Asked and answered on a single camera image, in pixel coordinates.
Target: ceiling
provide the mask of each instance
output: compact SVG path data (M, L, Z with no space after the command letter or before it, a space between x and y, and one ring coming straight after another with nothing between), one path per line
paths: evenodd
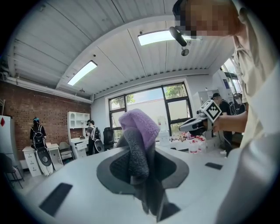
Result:
M140 32L174 25L176 0L48 0L23 20L7 53L11 76L84 98L149 76L210 70L233 49L230 38L141 46ZM68 81L90 60L98 67L74 86Z

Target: hand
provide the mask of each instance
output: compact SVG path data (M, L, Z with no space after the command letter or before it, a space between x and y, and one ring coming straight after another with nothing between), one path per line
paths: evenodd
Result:
M221 122L220 122L221 118L218 117L215 122L214 122L214 125L213 125L213 132L217 132L217 131L220 131L221 130ZM203 125L208 128L208 123L207 123L207 120L204 120L203 121Z

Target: chair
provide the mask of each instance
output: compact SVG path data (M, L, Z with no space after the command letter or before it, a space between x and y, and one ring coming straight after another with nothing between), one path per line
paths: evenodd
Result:
M8 181L9 181L9 183L12 185L12 183L11 183L11 181L10 181L8 175L7 175L8 173L12 174L13 178L14 178L14 179L19 183L19 185L21 186L21 182L19 181L19 179L18 179L18 177L17 177L16 171L18 171L18 173L20 174L20 176L21 176L22 179L23 179L23 177L22 177L22 175L21 175L21 173L20 173L20 171L19 171L19 169L18 169L18 166L13 166L12 160L11 160L8 156L6 156L5 154L3 154L3 153L0 153L0 165L1 165L1 167L2 167L3 172L4 172L5 175L6 175L6 177L7 177Z
M103 132L104 136L104 150L108 150L114 147L114 132L110 127L105 128Z
M72 154L73 160L75 159L74 153L72 151L72 147L70 145L68 145L67 142L61 142L58 146L58 149L59 149L59 153L61 155L61 158L62 158L62 156Z

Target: black chair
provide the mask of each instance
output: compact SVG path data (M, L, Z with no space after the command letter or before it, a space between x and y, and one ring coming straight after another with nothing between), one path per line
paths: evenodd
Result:
M17 175L16 175L16 173L15 173L16 170L17 170L17 171L19 172L21 178L23 179L23 177L22 177L20 171L18 170L18 166L13 166L12 160L11 160L8 156L6 156L5 154L3 154L3 153L0 153L0 165L1 165L1 167L2 167L3 172L4 172L5 175L6 175L6 177L7 177L8 181L9 181L9 183L12 185L12 183L11 183L11 181L10 181L8 175L7 175L8 173L12 174L13 178L14 178L14 179L19 183L19 185L21 186L21 183L20 183L20 181L19 181L19 179L18 179L18 177L17 177Z
M104 136L104 150L108 150L114 147L114 132L110 127L105 128L103 132Z

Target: white refrigerator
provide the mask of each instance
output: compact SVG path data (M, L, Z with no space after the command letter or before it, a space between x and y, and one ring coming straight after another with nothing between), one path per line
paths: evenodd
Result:
M14 120L11 117L0 115L0 153L8 156L14 166L22 173L21 163L18 160L17 146L14 132ZM16 171L16 176L21 179L20 174ZM8 174L10 180L14 180L12 174Z

